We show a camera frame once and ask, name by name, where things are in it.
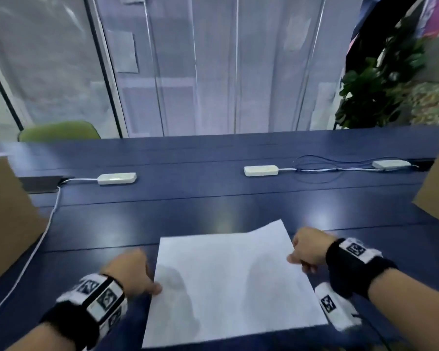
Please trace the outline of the person's left hand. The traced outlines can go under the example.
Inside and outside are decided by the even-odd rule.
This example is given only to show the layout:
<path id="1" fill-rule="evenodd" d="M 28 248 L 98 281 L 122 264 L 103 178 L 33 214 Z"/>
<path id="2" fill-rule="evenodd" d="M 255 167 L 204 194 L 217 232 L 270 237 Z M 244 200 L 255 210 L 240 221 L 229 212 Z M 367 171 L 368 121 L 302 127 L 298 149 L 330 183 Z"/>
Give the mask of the person's left hand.
<path id="1" fill-rule="evenodd" d="M 117 280 L 128 299 L 147 294 L 146 282 L 153 281 L 148 273 L 146 253 L 141 248 L 134 248 L 116 256 L 103 266 L 99 273 Z"/>

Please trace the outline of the person's right hand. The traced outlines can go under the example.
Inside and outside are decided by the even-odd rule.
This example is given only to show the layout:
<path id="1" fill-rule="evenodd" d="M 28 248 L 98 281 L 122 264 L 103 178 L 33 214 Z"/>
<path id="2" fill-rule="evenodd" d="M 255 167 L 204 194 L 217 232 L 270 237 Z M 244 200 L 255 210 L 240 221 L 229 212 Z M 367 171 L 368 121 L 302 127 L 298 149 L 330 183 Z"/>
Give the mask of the person's right hand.
<path id="1" fill-rule="evenodd" d="M 298 252 L 302 260 L 316 265 L 318 268 L 321 265 L 326 265 L 327 251 L 337 239 L 325 231 L 303 227 L 293 236 L 293 252 Z"/>

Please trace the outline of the white paper sheet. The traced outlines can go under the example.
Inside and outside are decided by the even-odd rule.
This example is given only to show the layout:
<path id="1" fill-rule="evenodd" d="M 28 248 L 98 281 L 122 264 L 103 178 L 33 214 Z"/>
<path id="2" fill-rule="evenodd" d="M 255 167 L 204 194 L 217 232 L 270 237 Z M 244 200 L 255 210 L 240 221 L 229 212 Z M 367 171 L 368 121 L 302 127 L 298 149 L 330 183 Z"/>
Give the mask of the white paper sheet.
<path id="1" fill-rule="evenodd" d="M 162 237 L 142 348 L 328 325 L 306 274 L 287 256 L 282 220 L 247 233 Z"/>

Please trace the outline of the person's left forearm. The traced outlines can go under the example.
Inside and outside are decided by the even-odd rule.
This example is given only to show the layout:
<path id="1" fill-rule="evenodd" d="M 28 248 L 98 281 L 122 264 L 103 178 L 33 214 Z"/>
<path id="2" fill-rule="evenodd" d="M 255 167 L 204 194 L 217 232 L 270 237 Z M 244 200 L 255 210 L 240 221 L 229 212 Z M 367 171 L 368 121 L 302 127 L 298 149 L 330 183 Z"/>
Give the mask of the person's left forearm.
<path id="1" fill-rule="evenodd" d="M 77 351 L 75 342 L 64 337 L 50 323 L 42 323 L 5 351 Z"/>

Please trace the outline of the person's right forearm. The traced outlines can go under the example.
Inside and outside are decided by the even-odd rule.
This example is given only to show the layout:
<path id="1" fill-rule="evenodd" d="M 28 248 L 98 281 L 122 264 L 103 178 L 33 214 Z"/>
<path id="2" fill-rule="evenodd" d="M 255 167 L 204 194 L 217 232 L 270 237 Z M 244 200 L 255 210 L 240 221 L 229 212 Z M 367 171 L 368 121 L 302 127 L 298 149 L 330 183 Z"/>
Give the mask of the person's right forearm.
<path id="1" fill-rule="evenodd" d="M 372 304 L 418 351 L 439 351 L 439 291 L 388 269 L 368 289 Z"/>

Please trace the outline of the white power adapter box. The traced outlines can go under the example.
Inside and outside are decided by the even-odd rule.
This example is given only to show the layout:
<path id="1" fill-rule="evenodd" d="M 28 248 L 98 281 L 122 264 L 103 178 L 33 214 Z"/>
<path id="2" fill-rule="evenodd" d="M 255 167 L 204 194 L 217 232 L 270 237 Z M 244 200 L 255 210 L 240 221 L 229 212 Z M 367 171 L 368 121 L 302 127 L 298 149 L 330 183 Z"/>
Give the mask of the white power adapter box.
<path id="1" fill-rule="evenodd" d="M 377 170 L 392 171 L 392 170 L 410 168 L 412 164 L 409 161 L 402 159 L 384 159 L 384 160 L 374 160 L 371 166 Z"/>
<path id="2" fill-rule="evenodd" d="M 279 174 L 279 168 L 276 165 L 245 166 L 243 170 L 246 177 L 277 176 Z"/>
<path id="3" fill-rule="evenodd" d="M 119 184 L 132 184 L 136 181 L 137 174 L 131 173 L 112 173 L 102 174 L 97 177 L 96 181 L 100 186 L 106 185 L 119 185 Z"/>

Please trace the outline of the black table socket panel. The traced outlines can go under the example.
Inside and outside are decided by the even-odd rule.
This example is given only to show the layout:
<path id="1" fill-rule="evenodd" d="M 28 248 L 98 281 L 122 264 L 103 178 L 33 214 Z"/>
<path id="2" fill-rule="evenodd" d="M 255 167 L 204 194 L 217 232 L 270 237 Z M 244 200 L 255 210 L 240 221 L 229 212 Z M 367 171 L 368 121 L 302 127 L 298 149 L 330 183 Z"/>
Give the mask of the black table socket panel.
<path id="1" fill-rule="evenodd" d="M 18 177 L 27 194 L 57 193 L 63 182 L 74 176 L 26 176 Z"/>

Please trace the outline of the green chair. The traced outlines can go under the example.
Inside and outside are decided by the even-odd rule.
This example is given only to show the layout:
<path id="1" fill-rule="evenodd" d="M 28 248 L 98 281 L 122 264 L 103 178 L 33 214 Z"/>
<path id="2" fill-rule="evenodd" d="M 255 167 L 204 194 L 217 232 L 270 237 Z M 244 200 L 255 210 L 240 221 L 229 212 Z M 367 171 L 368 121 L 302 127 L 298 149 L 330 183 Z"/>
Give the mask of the green chair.
<path id="1" fill-rule="evenodd" d="M 101 139 L 95 127 L 86 121 L 47 123 L 23 129 L 18 142 L 52 142 L 59 140 Z"/>

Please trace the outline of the green potted plant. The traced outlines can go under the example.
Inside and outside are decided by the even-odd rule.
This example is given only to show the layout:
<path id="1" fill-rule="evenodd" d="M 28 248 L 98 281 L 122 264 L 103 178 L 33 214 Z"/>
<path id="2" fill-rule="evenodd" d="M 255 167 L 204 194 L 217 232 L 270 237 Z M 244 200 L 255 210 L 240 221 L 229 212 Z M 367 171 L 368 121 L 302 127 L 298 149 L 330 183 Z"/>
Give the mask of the green potted plant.
<path id="1" fill-rule="evenodd" d="M 408 83 L 427 62 L 426 39 L 416 36 L 416 26 L 411 17 L 402 18 L 386 38 L 379 58 L 366 58 L 362 70 L 343 76 L 335 127 L 385 127 L 399 118 Z"/>

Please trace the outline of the pink poster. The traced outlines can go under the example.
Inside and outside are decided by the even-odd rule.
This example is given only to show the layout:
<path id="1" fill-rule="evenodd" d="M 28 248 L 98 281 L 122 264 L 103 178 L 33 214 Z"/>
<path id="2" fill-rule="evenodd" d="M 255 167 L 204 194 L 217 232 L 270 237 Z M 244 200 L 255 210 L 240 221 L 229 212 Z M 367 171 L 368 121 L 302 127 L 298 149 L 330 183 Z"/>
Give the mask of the pink poster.
<path id="1" fill-rule="evenodd" d="M 419 18 L 415 37 L 439 37 L 439 0 L 426 0 Z"/>

